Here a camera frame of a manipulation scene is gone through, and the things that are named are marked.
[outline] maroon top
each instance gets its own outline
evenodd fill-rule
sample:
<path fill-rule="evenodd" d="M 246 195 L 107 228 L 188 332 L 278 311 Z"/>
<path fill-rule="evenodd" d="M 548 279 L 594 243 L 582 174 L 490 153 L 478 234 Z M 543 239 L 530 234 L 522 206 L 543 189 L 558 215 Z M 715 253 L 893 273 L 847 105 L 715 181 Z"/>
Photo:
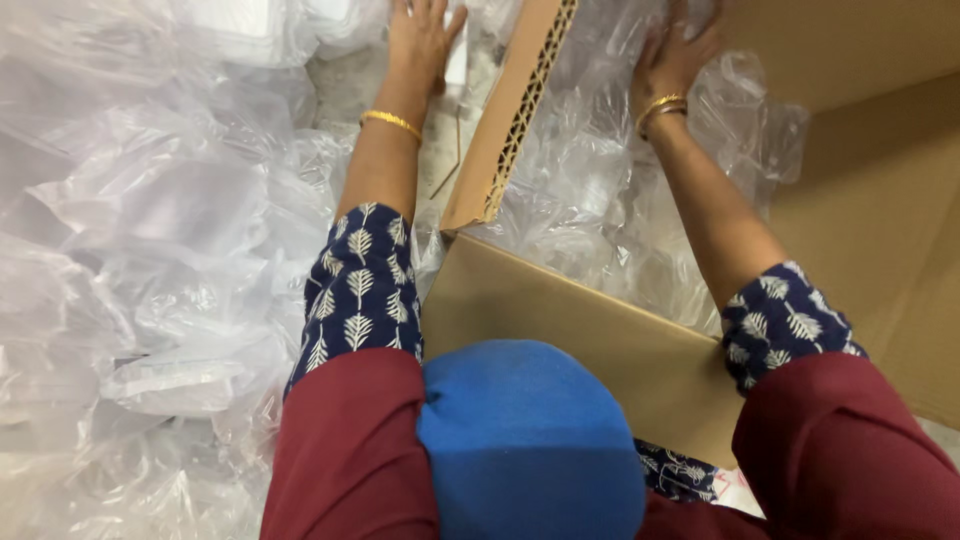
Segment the maroon top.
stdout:
<path fill-rule="evenodd" d="M 416 359 L 368 349 L 314 371 L 283 409 L 260 537 L 435 538 Z M 865 358 L 827 353 L 771 372 L 733 451 L 768 521 L 648 492 L 637 538 L 960 538 L 960 477 Z"/>

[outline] gold bangle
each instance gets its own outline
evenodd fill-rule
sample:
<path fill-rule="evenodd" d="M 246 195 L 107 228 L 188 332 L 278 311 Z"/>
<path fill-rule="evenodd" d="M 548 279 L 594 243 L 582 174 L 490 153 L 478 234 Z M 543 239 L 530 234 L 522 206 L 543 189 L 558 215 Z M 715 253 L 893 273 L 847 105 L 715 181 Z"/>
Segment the gold bangle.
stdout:
<path fill-rule="evenodd" d="M 417 138 L 417 144 L 423 144 L 423 135 L 420 134 L 420 131 L 411 126 L 409 122 L 400 118 L 399 116 L 394 116 L 389 112 L 383 112 L 382 110 L 368 110 L 360 115 L 360 127 L 363 127 L 363 123 L 366 122 L 369 118 L 375 118 L 377 120 L 383 120 L 384 122 L 390 122 L 395 126 L 399 126 L 404 130 L 410 132 L 414 137 Z"/>
<path fill-rule="evenodd" d="M 668 103 L 675 103 L 675 102 L 686 104 L 686 98 L 684 98 L 680 94 L 669 94 L 655 100 L 653 103 L 650 104 L 649 107 L 647 107 L 647 110 L 645 110 L 643 114 L 641 114 L 636 118 L 636 124 L 634 125 L 635 130 L 637 132 L 640 131 L 640 126 L 643 125 L 643 123 L 647 119 L 647 116 L 650 116 L 650 113 L 653 112 L 654 109 L 662 105 L 666 105 Z"/>
<path fill-rule="evenodd" d="M 652 120 L 654 116 L 668 112 L 679 112 L 686 116 L 686 99 L 674 94 L 655 101 L 654 104 L 647 109 L 647 112 L 636 121 L 636 134 L 643 140 L 647 140 L 647 124 L 650 123 L 650 120 Z"/>

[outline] cardboard box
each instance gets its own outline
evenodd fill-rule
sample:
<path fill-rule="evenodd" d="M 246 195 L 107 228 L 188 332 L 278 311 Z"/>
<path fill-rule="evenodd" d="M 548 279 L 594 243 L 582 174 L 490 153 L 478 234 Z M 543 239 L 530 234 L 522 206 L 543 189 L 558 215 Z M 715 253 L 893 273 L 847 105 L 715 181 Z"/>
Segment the cardboard box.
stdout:
<path fill-rule="evenodd" d="M 527 0 L 442 228 L 492 220 L 576 0 Z M 735 48 L 814 118 L 775 232 L 914 412 L 960 428 L 960 3 L 743 0 Z M 623 405 L 635 435 L 731 466 L 742 402 L 715 337 L 461 233 L 423 310 L 427 357 L 499 337 L 552 343 Z"/>

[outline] person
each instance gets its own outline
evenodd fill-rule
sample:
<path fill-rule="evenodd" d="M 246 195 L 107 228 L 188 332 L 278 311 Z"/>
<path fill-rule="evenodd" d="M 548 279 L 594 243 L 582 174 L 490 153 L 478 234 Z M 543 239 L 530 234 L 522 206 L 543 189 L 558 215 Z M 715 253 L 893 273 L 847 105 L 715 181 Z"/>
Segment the person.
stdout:
<path fill-rule="evenodd" d="M 419 128 L 466 12 L 445 30 L 445 0 L 411 4 L 395 0 L 389 71 L 305 287 L 261 538 L 960 537 L 949 459 L 686 129 L 720 10 L 688 40 L 685 1 L 672 5 L 632 109 L 722 313 L 746 396 L 733 450 L 766 519 L 709 504 L 705 467 L 635 444 L 610 393 L 555 348 L 479 343 L 421 368 Z M 684 493 L 701 500 L 671 500 Z"/>

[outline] cardboard flap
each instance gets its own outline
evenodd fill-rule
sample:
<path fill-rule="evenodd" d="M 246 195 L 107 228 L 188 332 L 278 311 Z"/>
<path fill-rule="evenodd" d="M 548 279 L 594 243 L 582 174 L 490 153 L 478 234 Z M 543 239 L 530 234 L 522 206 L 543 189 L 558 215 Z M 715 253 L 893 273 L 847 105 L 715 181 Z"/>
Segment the cardboard flap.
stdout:
<path fill-rule="evenodd" d="M 742 406 L 716 340 L 462 233 L 422 312 L 426 357 L 485 339 L 537 339 L 580 360 L 634 435 L 721 467 Z"/>
<path fill-rule="evenodd" d="M 914 413 L 960 428 L 960 74 L 814 117 L 772 225 Z"/>
<path fill-rule="evenodd" d="M 526 0 L 503 72 L 484 107 L 444 210 L 442 231 L 487 223 L 500 208 L 520 145 L 543 95 L 577 0 Z"/>
<path fill-rule="evenodd" d="M 770 92 L 810 112 L 960 71 L 956 0 L 741 0 L 729 23 Z"/>

